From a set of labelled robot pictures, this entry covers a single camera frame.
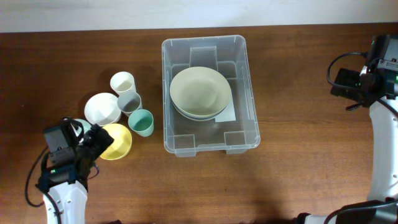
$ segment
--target teal cup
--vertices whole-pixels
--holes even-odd
[[[135,110],[130,114],[129,127],[138,135],[148,137],[154,132],[154,117],[147,110]]]

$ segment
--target plastic bin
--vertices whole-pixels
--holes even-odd
[[[246,41],[240,35],[167,39],[162,44],[164,147],[178,157],[200,151],[240,154],[260,144]],[[235,121],[192,121],[173,106],[169,86],[188,67],[208,67],[228,80]]]

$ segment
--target black cable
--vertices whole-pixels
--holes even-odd
[[[350,52],[350,53],[342,54],[342,55],[340,55],[339,57],[335,58],[335,59],[331,62],[331,64],[329,65],[328,71],[327,71],[327,73],[326,73],[326,79],[328,80],[328,83],[331,84],[331,85],[334,86],[334,87],[337,87],[337,88],[342,88],[342,89],[344,89],[344,90],[350,90],[350,91],[357,91],[357,92],[360,92],[360,93],[362,93],[362,94],[364,94],[364,95],[368,95],[368,96],[370,96],[371,98],[373,98],[374,100],[376,100],[377,102],[379,102],[381,105],[385,106],[389,111],[391,111],[391,113],[394,114],[394,116],[396,116],[396,117],[398,118],[398,112],[397,112],[392,106],[390,106],[387,102],[385,102],[384,100],[382,100],[382,99],[380,99],[380,98],[377,98],[377,97],[373,96],[372,94],[367,93],[367,92],[365,92],[365,91],[362,91],[362,90],[360,90],[360,89],[353,88],[353,87],[350,87],[350,86],[339,85],[339,84],[336,84],[336,83],[334,83],[333,81],[330,80],[330,68],[333,66],[333,64],[334,64],[336,61],[338,61],[340,58],[345,57],[345,56],[349,56],[349,55],[360,55],[360,56],[362,56],[362,57],[367,57],[368,53],[366,53],[366,52]],[[372,66],[372,64],[373,64],[376,60],[378,60],[378,59],[381,59],[381,58],[374,58],[374,59],[368,64],[369,67]]]
[[[95,166],[95,169],[97,170],[97,173],[94,176],[88,178],[89,180],[96,177],[98,174],[100,174],[100,168],[98,167],[98,165],[95,162],[94,162],[94,166]]]
[[[27,202],[30,206],[35,207],[35,208],[39,208],[40,206],[44,205],[44,202],[42,202],[42,203],[40,203],[40,204],[38,204],[38,205],[33,204],[33,203],[29,200],[29,196],[28,196],[28,193],[27,193],[27,189],[28,189],[28,186],[29,186],[30,177],[32,176],[32,173],[33,173],[33,170],[35,169],[35,166],[37,165],[37,163],[39,162],[40,158],[44,155],[45,151],[46,151],[48,148],[49,148],[49,147],[46,146],[46,147],[44,148],[44,150],[42,151],[42,153],[40,153],[39,157],[38,157],[38,158],[36,159],[36,161],[33,163],[33,166],[32,166],[32,168],[30,169],[29,174],[27,175],[27,178],[26,178],[26,184],[25,184],[25,199],[26,199],[26,202]]]
[[[398,199],[391,200],[389,202],[383,202],[378,205],[368,205],[368,206],[363,206],[359,208],[341,208],[339,210],[336,210],[332,212],[330,215],[326,217],[326,220],[323,222],[323,224],[329,224],[330,220],[338,215],[341,215],[346,212],[358,212],[358,211],[363,211],[363,210],[370,210],[370,209],[377,209],[377,208],[383,208],[383,207],[388,207],[391,205],[396,205],[398,203]]]
[[[42,192],[42,193],[47,197],[47,199],[51,202],[52,206],[54,207],[54,209],[55,209],[54,214],[55,214],[55,216],[57,216],[58,224],[62,224],[62,222],[61,222],[61,213],[60,213],[60,210],[57,207],[57,204],[54,202],[54,199],[49,195],[49,193],[47,193],[47,192]]]

